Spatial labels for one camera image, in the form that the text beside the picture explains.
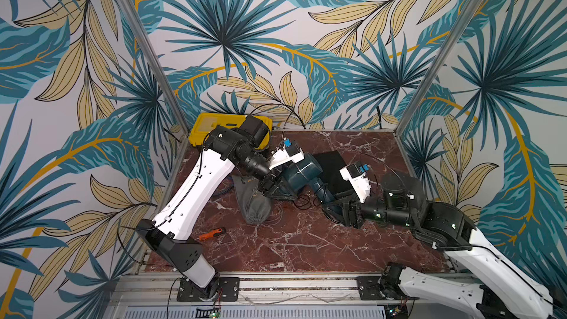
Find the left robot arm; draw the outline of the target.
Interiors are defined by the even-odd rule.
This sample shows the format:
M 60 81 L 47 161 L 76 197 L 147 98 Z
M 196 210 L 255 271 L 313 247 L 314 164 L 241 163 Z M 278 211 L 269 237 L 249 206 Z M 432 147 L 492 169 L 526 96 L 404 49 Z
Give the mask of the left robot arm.
M 191 238 L 205 205 L 221 182 L 239 167 L 259 179 L 270 176 L 270 164 L 257 148 L 270 132 L 254 116 L 235 128 L 217 126 L 204 140 L 192 172 L 171 201 L 154 216 L 142 219 L 137 235 L 193 284 L 203 298 L 216 294 L 218 272 L 202 255 L 202 245 Z

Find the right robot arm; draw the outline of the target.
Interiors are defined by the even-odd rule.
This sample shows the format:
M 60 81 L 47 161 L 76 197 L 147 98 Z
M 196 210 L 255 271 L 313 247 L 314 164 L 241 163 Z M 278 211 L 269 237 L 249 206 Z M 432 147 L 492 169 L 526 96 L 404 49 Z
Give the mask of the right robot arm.
M 480 280 L 466 284 L 435 279 L 389 264 L 379 285 L 385 295 L 428 299 L 474 318 L 552 318 L 549 290 L 513 264 L 456 206 L 428 200 L 418 179 L 388 173 L 382 178 L 382 194 L 373 196 L 364 165 L 349 165 L 340 175 L 348 191 L 324 205 L 336 221 L 346 227 L 366 221 L 407 227 L 416 240 Z

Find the black hair dryer bag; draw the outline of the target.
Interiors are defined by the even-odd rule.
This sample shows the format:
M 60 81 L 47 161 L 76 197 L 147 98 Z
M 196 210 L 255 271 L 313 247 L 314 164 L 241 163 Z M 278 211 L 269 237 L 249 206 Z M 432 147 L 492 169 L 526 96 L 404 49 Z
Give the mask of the black hair dryer bag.
M 297 193 L 284 180 L 274 185 L 268 192 L 268 198 L 275 201 L 293 202 L 298 199 Z

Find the grey fabric drawstring pouch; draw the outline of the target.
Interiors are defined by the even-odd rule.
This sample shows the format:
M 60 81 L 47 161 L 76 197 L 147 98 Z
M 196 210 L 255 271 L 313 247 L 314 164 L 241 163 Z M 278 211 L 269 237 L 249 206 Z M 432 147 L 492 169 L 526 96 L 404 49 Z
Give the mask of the grey fabric drawstring pouch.
M 261 224 L 271 215 L 273 203 L 259 190 L 255 177 L 233 175 L 234 193 L 239 210 L 247 224 Z

